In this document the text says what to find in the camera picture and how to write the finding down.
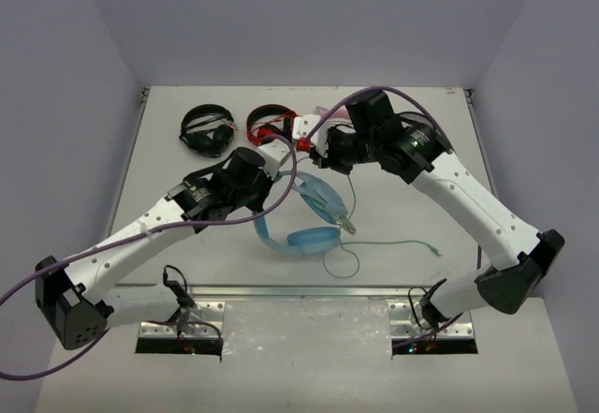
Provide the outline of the light blue headphones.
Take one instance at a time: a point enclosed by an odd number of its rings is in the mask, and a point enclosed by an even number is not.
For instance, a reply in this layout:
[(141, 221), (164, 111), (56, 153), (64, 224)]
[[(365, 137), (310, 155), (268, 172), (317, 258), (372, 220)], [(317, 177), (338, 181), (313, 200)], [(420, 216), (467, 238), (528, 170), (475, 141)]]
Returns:
[(326, 181), (298, 171), (289, 192), (289, 207), (272, 220), (254, 221), (259, 240), (272, 251), (293, 258), (322, 255), (341, 245), (341, 234), (356, 233), (350, 209)]

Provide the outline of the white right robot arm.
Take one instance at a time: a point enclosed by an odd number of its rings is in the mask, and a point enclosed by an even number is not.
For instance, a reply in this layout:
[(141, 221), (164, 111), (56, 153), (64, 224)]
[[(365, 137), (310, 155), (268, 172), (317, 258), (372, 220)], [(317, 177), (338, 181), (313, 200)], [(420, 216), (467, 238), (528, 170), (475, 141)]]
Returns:
[(559, 231), (528, 224), (478, 182), (438, 122), (399, 89), (363, 88), (314, 125), (299, 121), (294, 137), (322, 169), (348, 174), (358, 164), (378, 163), (436, 203), (487, 255), (487, 266), (444, 278), (421, 297), (414, 319), (431, 332), (486, 306), (517, 313), (565, 245)]

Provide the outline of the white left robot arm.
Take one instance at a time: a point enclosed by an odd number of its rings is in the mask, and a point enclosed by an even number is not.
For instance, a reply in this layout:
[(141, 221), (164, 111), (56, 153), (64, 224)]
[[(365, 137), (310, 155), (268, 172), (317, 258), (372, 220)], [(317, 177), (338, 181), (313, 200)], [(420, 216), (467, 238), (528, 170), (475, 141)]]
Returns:
[(211, 222), (246, 208), (256, 214), (289, 158), (274, 140), (255, 149), (239, 147), (225, 162), (194, 171), (134, 222), (75, 258), (64, 268), (42, 259), (35, 282), (36, 305), (66, 350), (102, 332), (131, 323), (183, 321), (195, 306), (183, 285), (167, 277), (149, 287), (123, 287), (122, 280), (151, 258), (190, 238)]

